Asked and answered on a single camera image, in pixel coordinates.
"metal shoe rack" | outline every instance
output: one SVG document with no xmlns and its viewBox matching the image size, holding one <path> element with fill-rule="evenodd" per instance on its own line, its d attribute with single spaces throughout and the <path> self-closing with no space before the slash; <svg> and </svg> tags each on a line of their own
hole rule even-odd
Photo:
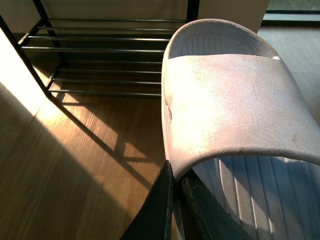
<svg viewBox="0 0 320 240">
<path fill-rule="evenodd" d="M 1 16 L 0 27 L 48 98 L 51 98 L 54 93 L 159 97 L 159 93 L 134 92 L 128 91 L 128 88 L 138 87 L 137 89 L 139 89 L 140 86 L 161 86 L 160 69 L 165 47 L 173 33 L 180 26 L 197 19 L 199 9 L 199 0 L 188 0 L 185 20 L 62 19 L 49 18 L 41 0 L 33 0 L 33 3 L 40 15 L 40 20 L 19 41 L 15 39 Z M 111 27 L 87 27 L 88 24 L 96 26 L 101 23 L 111 25 Z M 137 24 L 149 24 L 154 27 L 135 27 Z M 165 24 L 176 26 L 176 28 L 157 27 Z M 52 72 L 48 83 L 45 83 L 35 71 L 30 57 L 28 57 L 29 52 L 54 53 L 58 56 L 59 63 Z M 83 60 L 79 60 L 79 57 L 77 57 L 79 55 L 77 54 L 81 54 Z M 85 66 L 91 66 L 92 68 L 74 68 L 75 63 L 85 64 Z M 102 75 L 102 78 L 87 79 L 86 76 L 90 74 Z M 125 80 L 121 80 L 119 76 L 135 77 L 132 78 L 133 80 L 128 77 Z M 148 81 L 148 78 L 143 76 L 157 76 L 153 77 L 153 79 L 158 80 Z M 105 90 L 103 87 L 98 87 L 95 90 L 90 87 L 73 87 L 84 85 L 121 86 L 124 91 L 112 91 L 112 88 L 111 90 Z"/>
</svg>

